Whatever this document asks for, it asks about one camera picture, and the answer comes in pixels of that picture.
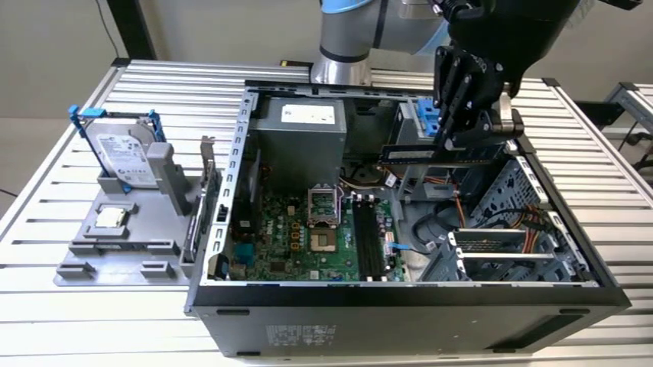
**gray floor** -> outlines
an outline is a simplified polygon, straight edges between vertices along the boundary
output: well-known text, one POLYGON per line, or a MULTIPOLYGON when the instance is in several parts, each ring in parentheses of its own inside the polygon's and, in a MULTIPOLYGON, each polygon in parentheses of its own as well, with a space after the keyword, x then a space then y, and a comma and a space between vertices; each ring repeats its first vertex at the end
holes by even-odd
MULTIPOLYGON (((68 123, 65 119, 0 118, 0 188, 20 193, 68 123)), ((0 217, 13 199, 0 193, 0 217)))

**white label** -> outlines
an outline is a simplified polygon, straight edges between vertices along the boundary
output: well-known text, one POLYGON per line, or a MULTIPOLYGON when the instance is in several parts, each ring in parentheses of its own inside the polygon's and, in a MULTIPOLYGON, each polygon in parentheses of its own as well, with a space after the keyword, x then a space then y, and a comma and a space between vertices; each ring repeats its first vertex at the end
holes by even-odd
POLYGON ((335 339, 335 325, 267 325, 271 346, 330 346, 335 339))
POLYGON ((132 187, 156 187, 140 142, 129 135, 97 134, 101 152, 117 178, 132 187))
POLYGON ((386 186, 394 187, 395 182, 397 182, 397 176, 394 174, 388 174, 387 179, 386 179, 386 186))
POLYGON ((335 125, 334 106, 284 105, 282 122, 335 125))
POLYGON ((392 151, 387 159, 430 158, 434 151, 392 151))

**green circuit board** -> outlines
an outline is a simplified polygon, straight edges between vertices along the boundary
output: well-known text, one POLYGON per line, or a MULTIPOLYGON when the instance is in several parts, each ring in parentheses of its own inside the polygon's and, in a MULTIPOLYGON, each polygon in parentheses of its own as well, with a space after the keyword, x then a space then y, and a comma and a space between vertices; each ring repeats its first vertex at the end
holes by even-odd
MULTIPOLYGON (((343 200, 340 224, 336 229, 308 228, 306 196, 264 195, 262 221, 254 246, 254 262, 247 267, 251 281, 359 281, 351 201, 343 200)), ((376 214, 390 217, 390 205, 380 202, 376 214)), ((384 246, 379 236, 378 245, 384 246)), ((398 266, 387 272, 388 281, 402 281, 401 258, 398 266)))

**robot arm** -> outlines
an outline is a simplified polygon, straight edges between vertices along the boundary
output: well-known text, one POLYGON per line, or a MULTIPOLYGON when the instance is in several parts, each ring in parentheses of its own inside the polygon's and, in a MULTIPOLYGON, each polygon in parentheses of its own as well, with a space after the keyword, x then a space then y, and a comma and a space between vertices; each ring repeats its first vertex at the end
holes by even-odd
MULTIPOLYGON (((438 149, 493 145, 523 133, 511 108, 527 68, 547 54, 579 0, 431 0, 449 21, 438 47, 434 107, 438 149)), ((624 9, 641 0, 602 0, 624 9)))

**slotted aluminum surface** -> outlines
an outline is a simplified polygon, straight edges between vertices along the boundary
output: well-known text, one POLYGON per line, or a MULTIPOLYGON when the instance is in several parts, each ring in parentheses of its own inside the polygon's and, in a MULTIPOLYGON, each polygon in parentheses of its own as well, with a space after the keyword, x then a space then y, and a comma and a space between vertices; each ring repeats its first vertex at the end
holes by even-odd
MULTIPOLYGON (((199 139, 219 139, 224 162, 243 80, 307 80, 303 68, 132 61, 113 68, 87 102, 161 113, 175 160, 199 174, 199 139)), ((374 72, 374 84, 430 89, 425 73, 374 72)), ((531 356, 256 359, 252 364, 636 366, 653 363, 653 212, 632 178, 562 92, 525 80, 515 107, 526 134, 633 307, 531 356)), ((184 316, 186 287, 56 287, 55 266, 97 192, 97 165, 69 128, 0 221, 3 365, 230 365, 199 320, 184 316)))

